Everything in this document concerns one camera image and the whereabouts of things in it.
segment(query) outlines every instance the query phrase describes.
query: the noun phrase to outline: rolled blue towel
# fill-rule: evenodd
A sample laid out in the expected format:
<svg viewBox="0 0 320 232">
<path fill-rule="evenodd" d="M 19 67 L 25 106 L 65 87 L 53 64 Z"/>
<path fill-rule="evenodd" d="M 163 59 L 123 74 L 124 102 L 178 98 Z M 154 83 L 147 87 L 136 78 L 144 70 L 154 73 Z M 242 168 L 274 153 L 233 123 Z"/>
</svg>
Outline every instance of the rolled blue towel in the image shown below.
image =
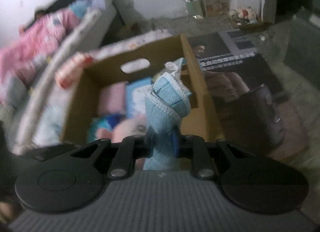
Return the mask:
<svg viewBox="0 0 320 232">
<path fill-rule="evenodd" d="M 153 156 L 146 159 L 144 170 L 178 170 L 179 160 L 173 154 L 172 132 L 190 113 L 190 91 L 181 87 L 174 73 L 165 72 L 148 91 L 146 116 L 154 133 Z"/>
</svg>

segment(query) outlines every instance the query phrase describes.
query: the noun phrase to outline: gray ribbed surface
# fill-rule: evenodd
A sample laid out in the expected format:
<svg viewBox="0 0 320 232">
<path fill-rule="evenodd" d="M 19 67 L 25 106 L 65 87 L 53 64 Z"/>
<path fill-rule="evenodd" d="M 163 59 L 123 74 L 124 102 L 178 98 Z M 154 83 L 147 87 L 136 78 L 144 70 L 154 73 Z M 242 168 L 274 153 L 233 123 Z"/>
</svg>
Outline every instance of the gray ribbed surface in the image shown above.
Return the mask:
<svg viewBox="0 0 320 232">
<path fill-rule="evenodd" d="M 188 171 L 138 171 L 112 182 L 90 206 L 63 215 L 25 211 L 10 225 L 14 232 L 101 231 L 313 231 L 300 212 L 278 216 L 252 214 L 232 205 L 210 181 Z"/>
</svg>

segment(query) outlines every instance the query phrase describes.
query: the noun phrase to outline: metal screw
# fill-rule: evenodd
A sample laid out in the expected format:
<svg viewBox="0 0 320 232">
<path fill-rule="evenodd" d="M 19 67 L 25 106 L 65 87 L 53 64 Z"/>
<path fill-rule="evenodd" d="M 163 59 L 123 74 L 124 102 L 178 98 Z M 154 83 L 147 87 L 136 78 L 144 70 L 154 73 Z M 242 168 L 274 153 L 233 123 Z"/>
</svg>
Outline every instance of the metal screw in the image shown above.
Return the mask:
<svg viewBox="0 0 320 232">
<path fill-rule="evenodd" d="M 202 169 L 198 173 L 203 178 L 208 178 L 214 175 L 214 172 L 210 169 Z"/>
<path fill-rule="evenodd" d="M 114 169 L 110 172 L 113 177 L 122 177 L 126 174 L 124 169 Z"/>
</svg>

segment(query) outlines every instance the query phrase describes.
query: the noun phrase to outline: concrete floor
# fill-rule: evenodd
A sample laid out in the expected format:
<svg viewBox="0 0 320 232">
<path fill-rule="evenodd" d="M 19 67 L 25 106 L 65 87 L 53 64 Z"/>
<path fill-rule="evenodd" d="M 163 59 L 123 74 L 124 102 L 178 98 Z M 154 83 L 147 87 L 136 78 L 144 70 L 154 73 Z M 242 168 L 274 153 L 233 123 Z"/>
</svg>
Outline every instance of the concrete floor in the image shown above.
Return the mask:
<svg viewBox="0 0 320 232">
<path fill-rule="evenodd" d="M 320 224 L 320 91 L 283 63 L 289 41 L 291 18 L 291 15 L 277 18 L 279 23 L 272 25 L 268 30 L 248 36 L 282 82 L 308 131 L 309 149 L 287 160 L 286 163 L 302 171 L 308 178 L 310 192 L 302 211 Z M 201 20 L 161 18 L 152 20 L 147 28 L 166 28 L 172 34 L 185 33 L 189 37 L 229 29 L 230 26 L 225 19 L 224 16 Z M 260 35 L 266 36 L 265 42 L 259 39 Z"/>
</svg>

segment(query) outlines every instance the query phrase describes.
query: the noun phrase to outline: box handle hole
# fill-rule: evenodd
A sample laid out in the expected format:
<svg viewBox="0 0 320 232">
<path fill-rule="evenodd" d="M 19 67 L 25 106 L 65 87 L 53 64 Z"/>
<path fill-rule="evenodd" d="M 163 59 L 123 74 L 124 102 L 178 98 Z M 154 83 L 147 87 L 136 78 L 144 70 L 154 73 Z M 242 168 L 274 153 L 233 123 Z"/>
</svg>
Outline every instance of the box handle hole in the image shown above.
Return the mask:
<svg viewBox="0 0 320 232">
<path fill-rule="evenodd" d="M 125 73 L 133 73 L 150 67 L 150 62 L 145 58 L 139 58 L 121 65 L 121 70 Z"/>
</svg>

